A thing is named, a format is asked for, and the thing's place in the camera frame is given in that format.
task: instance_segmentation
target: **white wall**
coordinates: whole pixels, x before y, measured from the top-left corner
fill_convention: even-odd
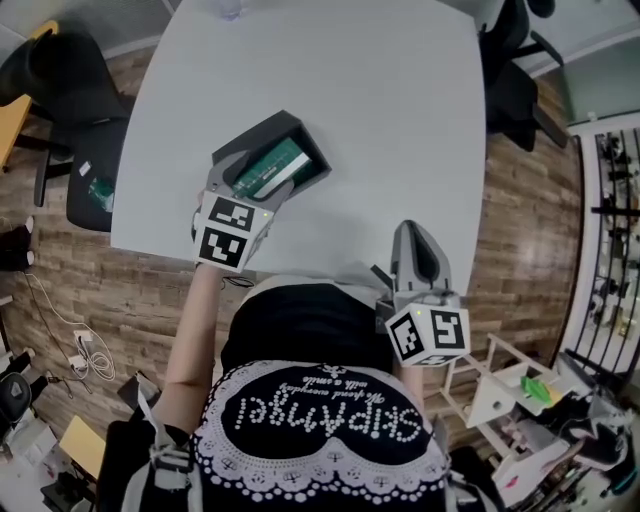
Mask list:
[[[163,0],[2,0],[0,62],[19,42],[19,36],[28,37],[49,19],[81,24],[106,51],[157,38],[171,15]]]
[[[459,11],[466,12],[469,16],[476,18],[480,16],[485,4],[493,4],[496,0],[440,0],[443,4],[450,5]]]
[[[640,110],[640,37],[570,62],[562,72],[573,122],[588,120],[589,112],[601,118]]]
[[[551,18],[531,16],[531,28],[546,38],[563,56],[575,60],[595,49],[637,33],[640,14],[629,0],[556,0]],[[545,54],[521,59],[527,71],[539,74],[552,60]]]

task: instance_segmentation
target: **white cable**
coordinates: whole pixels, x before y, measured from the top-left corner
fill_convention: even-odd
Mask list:
[[[78,378],[84,379],[89,373],[89,368],[91,368],[94,372],[96,372],[98,377],[100,377],[101,379],[107,380],[107,381],[115,380],[116,368],[115,368],[115,365],[113,364],[113,357],[111,357],[111,352],[109,351],[109,347],[107,347],[107,344],[104,342],[102,337],[84,322],[69,322],[68,320],[65,320],[64,318],[62,318],[62,316],[60,316],[60,313],[58,313],[56,309],[53,307],[53,304],[51,304],[51,300],[49,299],[47,292],[44,290],[44,286],[42,286],[40,279],[38,279],[37,276],[33,274],[25,274],[25,275],[27,277],[33,277],[36,280],[36,282],[40,286],[40,289],[42,290],[42,293],[44,293],[44,296],[46,297],[47,302],[49,303],[49,307],[51,308],[51,311],[53,311],[60,320],[62,320],[67,325],[80,325],[82,327],[85,327],[97,339],[99,339],[100,343],[102,343],[102,345],[104,346],[106,350],[106,354],[100,351],[90,352],[88,347],[86,347],[86,345],[84,345],[84,343],[82,343],[81,341],[78,341],[77,339],[75,339],[75,336],[74,336],[78,353],[80,354],[82,359],[84,359],[87,363],[87,370],[83,374],[80,374],[76,372],[75,369],[73,369],[73,372],[78,376]]]

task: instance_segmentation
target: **power adapter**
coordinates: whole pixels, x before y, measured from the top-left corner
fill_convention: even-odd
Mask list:
[[[75,373],[81,373],[87,371],[87,361],[80,354],[71,356],[69,359],[69,365]]]

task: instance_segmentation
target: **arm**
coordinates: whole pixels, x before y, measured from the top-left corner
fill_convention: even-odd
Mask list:
[[[215,364],[220,269],[196,268],[169,356],[164,390],[153,408],[156,418],[188,434],[198,427]]]
[[[423,370],[420,366],[400,366],[398,361],[393,362],[393,374],[404,387],[418,401],[420,413],[424,413],[424,383]]]

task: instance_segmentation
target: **chair leg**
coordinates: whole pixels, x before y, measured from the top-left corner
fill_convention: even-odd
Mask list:
[[[36,171],[36,182],[33,187],[33,204],[36,206],[44,205],[44,193],[47,189],[47,181],[58,176],[71,174],[73,162],[65,162],[63,164],[50,165],[51,153],[47,151]]]
[[[533,105],[533,118],[539,125],[539,128],[545,132],[549,138],[562,149],[567,147],[569,135],[549,115],[535,103]]]
[[[18,134],[14,146],[25,149],[33,149],[35,151],[51,151],[57,157],[66,159],[72,155],[71,148],[51,142],[50,140],[38,139],[29,135]]]

